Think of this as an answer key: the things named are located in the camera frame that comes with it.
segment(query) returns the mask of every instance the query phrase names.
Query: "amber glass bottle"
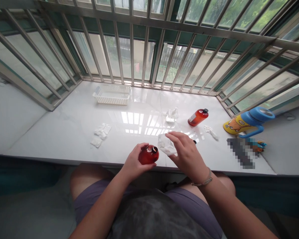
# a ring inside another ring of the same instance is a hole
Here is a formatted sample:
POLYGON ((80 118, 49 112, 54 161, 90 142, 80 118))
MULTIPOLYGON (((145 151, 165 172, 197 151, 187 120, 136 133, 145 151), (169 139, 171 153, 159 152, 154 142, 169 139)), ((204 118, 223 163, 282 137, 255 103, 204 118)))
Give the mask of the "amber glass bottle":
POLYGON ((191 126, 198 125, 201 121, 208 117, 208 109, 199 109, 197 110, 189 119, 188 123, 191 126))
POLYGON ((159 152, 157 147, 154 145, 148 145, 146 146, 139 155, 139 161, 141 164, 152 164, 155 163, 158 160, 159 152))

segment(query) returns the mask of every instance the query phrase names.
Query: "marble countertop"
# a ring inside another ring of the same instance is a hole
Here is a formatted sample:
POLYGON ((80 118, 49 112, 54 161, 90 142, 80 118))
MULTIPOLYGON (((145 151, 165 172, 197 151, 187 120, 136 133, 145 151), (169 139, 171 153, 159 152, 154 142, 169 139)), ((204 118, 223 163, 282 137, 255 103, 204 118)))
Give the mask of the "marble countertop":
MULTIPOLYGON (((7 152, 7 155, 54 160, 55 162, 98 162, 123 164, 137 143, 157 145, 158 135, 181 131, 197 141, 206 165, 215 171, 275 174, 264 158, 255 160, 255 169, 244 169, 227 144, 223 123, 229 115, 216 97, 132 87, 127 106, 98 105, 92 97, 100 83, 83 81, 56 109, 47 112, 7 152), (178 107, 175 124, 166 122, 168 109, 178 107), (209 117, 196 127, 187 123, 198 109, 209 110, 209 117), (112 126, 99 148, 90 144, 95 128, 112 126), (219 136, 216 141, 204 131, 210 126, 219 136)), ((163 170, 176 165, 163 152, 156 162, 163 170)))

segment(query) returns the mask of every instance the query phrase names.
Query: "purple shorts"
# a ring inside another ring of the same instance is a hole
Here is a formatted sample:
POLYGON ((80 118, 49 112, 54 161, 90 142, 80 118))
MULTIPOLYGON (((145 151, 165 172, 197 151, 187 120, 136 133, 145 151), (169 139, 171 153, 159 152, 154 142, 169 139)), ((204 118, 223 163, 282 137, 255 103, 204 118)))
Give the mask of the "purple shorts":
MULTIPOLYGON (((111 180, 103 179, 86 188, 74 201, 75 220, 79 224, 88 213, 93 204, 98 200, 111 180)), ((128 186, 124 196, 137 190, 134 186, 128 186)), ((193 220, 205 229, 215 239, 221 239, 223 231, 213 215, 210 207, 193 193, 182 189, 174 188, 165 193, 176 202, 193 220)))

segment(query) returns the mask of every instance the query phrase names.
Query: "white plastic basket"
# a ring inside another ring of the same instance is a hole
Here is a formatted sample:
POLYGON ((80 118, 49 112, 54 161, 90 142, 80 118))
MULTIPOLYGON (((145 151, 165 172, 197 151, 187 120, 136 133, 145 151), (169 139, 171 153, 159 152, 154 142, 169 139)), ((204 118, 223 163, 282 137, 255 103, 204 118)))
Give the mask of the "white plastic basket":
POLYGON ((113 84, 102 84, 93 93, 99 104, 106 105, 127 105, 130 95, 130 86, 113 84))

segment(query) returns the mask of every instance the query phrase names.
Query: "white label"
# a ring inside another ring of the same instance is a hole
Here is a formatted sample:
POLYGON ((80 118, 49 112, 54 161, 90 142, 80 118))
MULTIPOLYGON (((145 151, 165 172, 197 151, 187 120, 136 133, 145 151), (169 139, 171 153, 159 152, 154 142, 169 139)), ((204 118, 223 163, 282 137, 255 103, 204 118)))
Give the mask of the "white label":
POLYGON ((195 113, 189 118, 189 122, 192 122, 196 118, 195 113))

